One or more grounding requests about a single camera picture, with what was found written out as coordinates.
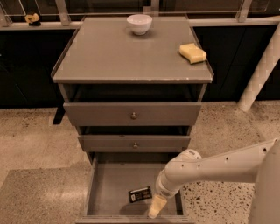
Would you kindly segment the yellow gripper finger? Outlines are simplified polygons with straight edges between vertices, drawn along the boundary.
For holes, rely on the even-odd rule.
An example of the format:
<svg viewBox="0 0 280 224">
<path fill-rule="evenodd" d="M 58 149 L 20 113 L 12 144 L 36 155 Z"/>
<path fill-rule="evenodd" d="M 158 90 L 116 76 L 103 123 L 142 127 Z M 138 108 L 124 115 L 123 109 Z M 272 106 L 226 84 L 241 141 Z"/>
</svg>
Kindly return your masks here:
<svg viewBox="0 0 280 224">
<path fill-rule="evenodd" d="M 155 219 L 165 207 L 166 203 L 167 199 L 165 197 L 156 194 L 150 204 L 148 216 L 152 219 Z"/>
</svg>

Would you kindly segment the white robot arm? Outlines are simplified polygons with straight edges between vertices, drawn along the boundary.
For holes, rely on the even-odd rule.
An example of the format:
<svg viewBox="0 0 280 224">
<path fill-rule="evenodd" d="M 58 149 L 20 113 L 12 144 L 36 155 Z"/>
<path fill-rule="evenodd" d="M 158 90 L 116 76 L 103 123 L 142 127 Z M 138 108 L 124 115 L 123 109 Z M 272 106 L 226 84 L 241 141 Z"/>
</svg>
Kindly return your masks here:
<svg viewBox="0 0 280 224">
<path fill-rule="evenodd" d="M 156 218 L 167 200 L 186 183 L 244 182 L 255 185 L 248 224 L 279 224 L 279 176 L 279 138 L 205 158 L 196 150 L 184 150 L 170 160 L 158 174 L 156 195 L 151 202 L 148 216 Z"/>
</svg>

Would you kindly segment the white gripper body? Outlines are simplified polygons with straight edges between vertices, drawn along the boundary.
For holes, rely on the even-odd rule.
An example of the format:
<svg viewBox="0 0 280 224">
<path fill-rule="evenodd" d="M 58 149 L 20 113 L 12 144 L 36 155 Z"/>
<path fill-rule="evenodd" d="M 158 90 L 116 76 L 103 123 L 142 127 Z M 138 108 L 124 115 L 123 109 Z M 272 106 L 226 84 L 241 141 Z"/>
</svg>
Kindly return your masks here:
<svg viewBox="0 0 280 224">
<path fill-rule="evenodd" d="M 165 170 L 162 170 L 156 180 L 155 188 L 157 194 L 170 199 L 174 197 L 180 190 L 182 184 L 171 182 L 165 175 Z"/>
</svg>

